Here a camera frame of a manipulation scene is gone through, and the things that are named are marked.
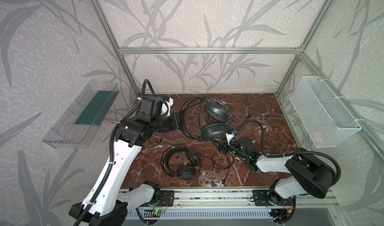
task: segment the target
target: headphones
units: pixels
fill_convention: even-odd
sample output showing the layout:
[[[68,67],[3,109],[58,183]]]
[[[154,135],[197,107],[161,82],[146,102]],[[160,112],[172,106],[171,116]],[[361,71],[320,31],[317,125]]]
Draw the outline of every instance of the headphones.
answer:
[[[200,122],[199,122],[199,129],[200,129],[200,135],[198,135],[198,137],[196,137],[195,135],[192,135],[189,130],[187,129],[186,125],[185,125],[185,113],[186,113],[186,110],[189,109],[190,107],[193,107],[195,106],[196,104],[192,105],[192,106],[189,106],[194,100],[197,100],[199,99],[199,118],[200,118],[200,106],[201,104],[204,102],[205,103],[205,106],[204,106],[204,109],[205,109],[205,112],[211,117],[213,118],[214,120],[216,120],[217,122],[213,122],[213,123],[208,123],[206,124],[205,126],[203,126],[202,128],[200,127]],[[192,139],[198,139],[199,141],[210,141],[210,140],[213,140],[213,139],[216,139],[216,138],[220,138],[220,137],[224,137],[225,134],[228,132],[228,128],[227,126],[225,125],[225,123],[227,122],[228,120],[228,117],[229,117],[229,111],[228,111],[228,108],[225,107],[225,105],[219,103],[218,101],[216,100],[212,100],[208,97],[193,97],[189,100],[187,100],[180,112],[179,112],[179,116],[180,116],[180,130],[182,131],[182,133],[186,136],[186,137],[189,137],[189,138],[192,138]]]
[[[182,165],[177,168],[176,172],[173,172],[169,167],[169,159],[172,155],[178,152],[185,152],[185,155],[192,165]],[[191,179],[195,176],[195,168],[197,167],[201,167],[201,160],[197,152],[183,145],[174,145],[174,147],[169,147],[161,156],[161,168],[170,177],[176,177],[181,180]]]
[[[209,99],[208,97],[202,99],[205,102],[205,112],[215,119],[217,122],[208,123],[200,129],[201,140],[209,141],[219,138],[228,132],[225,125],[229,117],[228,108],[225,105],[217,102],[216,100]]]
[[[229,117],[228,108],[223,104],[209,98],[204,99],[205,112],[217,122],[225,123]]]

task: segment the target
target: red marble surface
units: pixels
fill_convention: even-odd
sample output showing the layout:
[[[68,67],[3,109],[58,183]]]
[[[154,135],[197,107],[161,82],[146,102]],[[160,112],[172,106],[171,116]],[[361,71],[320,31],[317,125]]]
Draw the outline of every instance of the red marble surface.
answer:
[[[185,100],[196,96],[194,94],[170,94],[169,97],[174,99],[172,111],[179,111]],[[262,122],[264,128],[264,150],[266,153],[285,153],[291,152],[297,147],[296,141],[283,116],[283,112],[275,98],[274,94],[206,94],[211,99],[218,100],[225,104],[233,118],[233,125],[243,122],[248,115],[252,115],[253,119]],[[207,114],[204,106],[201,107],[202,127],[205,125]],[[186,117],[187,127],[193,134],[197,127],[197,106],[187,111]],[[255,141],[259,150],[260,147],[260,127],[256,123],[249,123],[244,126],[238,135],[250,137]],[[168,187],[216,187],[227,175],[228,170],[218,170],[212,165],[212,161],[208,158],[201,157],[202,168],[196,171],[196,175],[191,180],[180,180],[167,176],[161,169],[160,158],[167,147],[174,144],[182,144],[191,147],[194,150],[212,157],[217,154],[217,149],[211,142],[199,142],[191,140],[179,130],[167,133],[161,144],[155,141],[160,140],[161,134],[155,133],[138,156],[133,161],[127,176],[124,179],[122,188],[137,188],[144,181],[149,180],[160,185],[162,188]],[[223,154],[217,155],[216,158],[224,158]],[[173,171],[181,166],[189,163],[185,153],[180,152],[173,155],[170,159],[170,167]],[[287,173],[252,173],[245,166],[243,161],[235,159],[230,169],[225,186],[269,186],[277,178],[287,178]]]

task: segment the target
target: leaf pattern wallpaper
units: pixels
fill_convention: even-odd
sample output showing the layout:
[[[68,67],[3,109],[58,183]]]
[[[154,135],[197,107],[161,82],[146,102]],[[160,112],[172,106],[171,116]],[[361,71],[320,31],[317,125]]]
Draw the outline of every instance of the leaf pattern wallpaper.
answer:
[[[378,135],[383,135],[383,0],[338,0],[307,53]],[[324,0],[100,0],[120,47],[297,47]],[[289,54],[132,54],[137,85],[159,92],[275,92]],[[134,100],[88,0],[0,0],[0,225],[71,225],[108,158],[108,137]],[[314,149],[289,96],[280,94],[303,147]],[[44,134],[90,79],[120,93],[87,149],[53,149]],[[322,149],[343,169],[333,188],[351,225],[381,225],[383,163],[354,135]]]
[[[120,47],[297,47],[324,0],[99,1]],[[136,84],[159,92],[255,93],[275,92],[294,55],[124,57]]]
[[[383,0],[336,0],[306,54],[362,116],[384,138],[384,5]],[[384,164],[360,134],[335,148],[316,148],[289,98],[302,76],[299,63],[279,95],[302,147],[329,153],[340,163],[341,180],[333,192],[351,226],[382,225]]]
[[[71,225],[134,91],[88,0],[0,0],[0,225]],[[120,93],[87,149],[41,141],[89,80]]]

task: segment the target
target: ear cushion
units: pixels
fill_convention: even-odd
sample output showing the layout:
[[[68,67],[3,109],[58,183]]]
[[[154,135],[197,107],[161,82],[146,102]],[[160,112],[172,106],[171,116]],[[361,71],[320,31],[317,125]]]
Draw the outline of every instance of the ear cushion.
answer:
[[[227,128],[225,123],[214,122],[209,123],[201,128],[201,137],[204,141],[212,140],[214,138],[219,138],[227,133]]]
[[[215,100],[208,100],[205,103],[204,109],[210,117],[218,122],[224,123],[228,119],[228,108]]]
[[[191,165],[180,166],[176,171],[176,177],[181,180],[188,180],[195,176],[195,167]]]
[[[185,155],[194,167],[201,167],[200,157],[193,149],[188,149],[188,151],[185,152]]]

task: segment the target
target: transparent plastic bin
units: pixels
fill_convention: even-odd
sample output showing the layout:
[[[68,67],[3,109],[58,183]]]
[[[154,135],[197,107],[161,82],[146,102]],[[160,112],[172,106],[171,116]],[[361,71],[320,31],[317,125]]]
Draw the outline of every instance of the transparent plastic bin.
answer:
[[[290,100],[317,148],[335,147],[361,130],[319,76],[303,77]]]
[[[90,80],[43,142],[54,148],[87,148],[118,93],[116,83]]]

